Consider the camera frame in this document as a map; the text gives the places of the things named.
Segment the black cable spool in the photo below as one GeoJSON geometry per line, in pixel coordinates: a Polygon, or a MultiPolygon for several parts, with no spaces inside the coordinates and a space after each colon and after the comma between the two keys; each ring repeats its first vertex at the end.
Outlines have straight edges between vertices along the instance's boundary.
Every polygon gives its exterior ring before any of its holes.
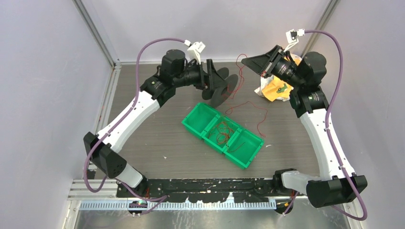
{"type": "Polygon", "coordinates": [[[227,86],[222,91],[203,91],[202,99],[209,100],[209,104],[213,108],[217,108],[222,105],[236,89],[238,83],[238,76],[236,74],[229,75],[226,78],[227,86]]]}

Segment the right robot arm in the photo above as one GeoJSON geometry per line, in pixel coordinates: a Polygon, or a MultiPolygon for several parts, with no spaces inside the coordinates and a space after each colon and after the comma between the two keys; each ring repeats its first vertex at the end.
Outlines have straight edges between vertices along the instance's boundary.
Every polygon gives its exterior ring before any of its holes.
{"type": "Polygon", "coordinates": [[[276,171],[273,191],[284,196],[294,190],[306,195],[316,208],[355,200],[368,182],[364,175],[356,174],[346,159],[327,113],[331,103],[320,87],[327,72],[326,58],[309,52],[300,63],[295,63],[290,53],[277,45],[265,54],[244,58],[242,63],[262,78],[275,76],[292,86],[291,107],[310,137],[319,165],[317,177],[292,168],[276,171]]]}

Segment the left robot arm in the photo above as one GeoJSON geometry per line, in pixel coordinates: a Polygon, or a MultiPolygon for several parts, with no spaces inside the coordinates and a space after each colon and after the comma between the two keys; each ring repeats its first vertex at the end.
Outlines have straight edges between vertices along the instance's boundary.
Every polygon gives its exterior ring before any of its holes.
{"type": "Polygon", "coordinates": [[[177,88],[192,85],[202,91],[202,99],[208,100],[211,107],[223,104],[236,88],[238,76],[230,74],[226,67],[215,69],[211,59],[206,65],[204,69],[196,59],[187,61],[181,50],[168,50],[133,101],[104,129],[84,136],[86,163],[92,162],[108,178],[126,183],[134,197],[142,197],[147,190],[145,177],[119,152],[134,131],[176,94],[177,88]]]}

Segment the crumpled yellow patterned cloth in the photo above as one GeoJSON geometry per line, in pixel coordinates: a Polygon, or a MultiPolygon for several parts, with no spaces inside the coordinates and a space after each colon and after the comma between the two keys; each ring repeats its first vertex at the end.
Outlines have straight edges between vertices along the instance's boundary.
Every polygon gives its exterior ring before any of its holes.
{"type": "Polygon", "coordinates": [[[254,92],[273,102],[275,100],[288,101],[290,99],[290,92],[294,89],[293,86],[284,82],[277,76],[271,75],[267,78],[260,74],[260,86],[254,92]]]}

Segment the green plastic bin left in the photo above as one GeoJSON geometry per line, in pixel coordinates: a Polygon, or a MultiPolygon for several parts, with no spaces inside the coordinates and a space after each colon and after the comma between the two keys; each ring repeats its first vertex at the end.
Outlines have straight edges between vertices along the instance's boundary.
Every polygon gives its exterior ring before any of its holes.
{"type": "Polygon", "coordinates": [[[219,111],[206,103],[198,103],[189,114],[182,120],[185,129],[202,140],[206,128],[219,115],[219,111]]]}

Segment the green plastic bin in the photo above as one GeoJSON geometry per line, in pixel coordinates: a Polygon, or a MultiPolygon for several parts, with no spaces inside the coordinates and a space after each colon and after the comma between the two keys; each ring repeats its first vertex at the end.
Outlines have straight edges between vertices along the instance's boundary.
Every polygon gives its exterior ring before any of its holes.
{"type": "Polygon", "coordinates": [[[189,114],[182,120],[185,129],[202,140],[206,128],[219,115],[219,111],[206,103],[198,103],[189,114]]]}
{"type": "Polygon", "coordinates": [[[215,118],[213,124],[208,127],[202,136],[204,142],[219,154],[233,153],[245,143],[237,143],[236,138],[240,135],[240,125],[226,116],[215,118]]]}
{"type": "Polygon", "coordinates": [[[231,136],[225,144],[225,157],[241,169],[249,167],[264,144],[264,140],[243,128],[231,136]]]}

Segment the green plastic bin middle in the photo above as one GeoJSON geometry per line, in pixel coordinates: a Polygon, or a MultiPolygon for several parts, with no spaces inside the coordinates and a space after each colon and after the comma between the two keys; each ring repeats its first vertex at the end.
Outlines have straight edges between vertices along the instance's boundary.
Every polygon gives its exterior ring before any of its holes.
{"type": "Polygon", "coordinates": [[[233,153],[245,143],[237,143],[236,138],[240,135],[240,125],[226,116],[215,118],[213,124],[208,127],[202,136],[204,142],[219,154],[233,153]]]}

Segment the green plastic bin right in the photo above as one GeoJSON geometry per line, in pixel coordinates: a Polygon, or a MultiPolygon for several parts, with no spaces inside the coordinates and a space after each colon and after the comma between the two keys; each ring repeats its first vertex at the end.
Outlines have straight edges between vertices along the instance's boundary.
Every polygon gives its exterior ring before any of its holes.
{"type": "Polygon", "coordinates": [[[231,136],[225,144],[225,157],[241,169],[249,167],[264,144],[264,140],[243,128],[231,136]]]}

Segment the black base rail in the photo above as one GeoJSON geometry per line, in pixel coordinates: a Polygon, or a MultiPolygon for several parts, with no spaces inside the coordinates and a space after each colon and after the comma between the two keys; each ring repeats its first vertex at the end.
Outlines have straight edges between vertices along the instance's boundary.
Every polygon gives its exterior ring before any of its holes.
{"type": "Polygon", "coordinates": [[[117,181],[118,198],[137,196],[158,202],[224,203],[230,197],[236,203],[260,203],[266,198],[285,196],[292,199],[296,192],[276,186],[270,178],[166,178],[143,179],[135,188],[117,181]]]}

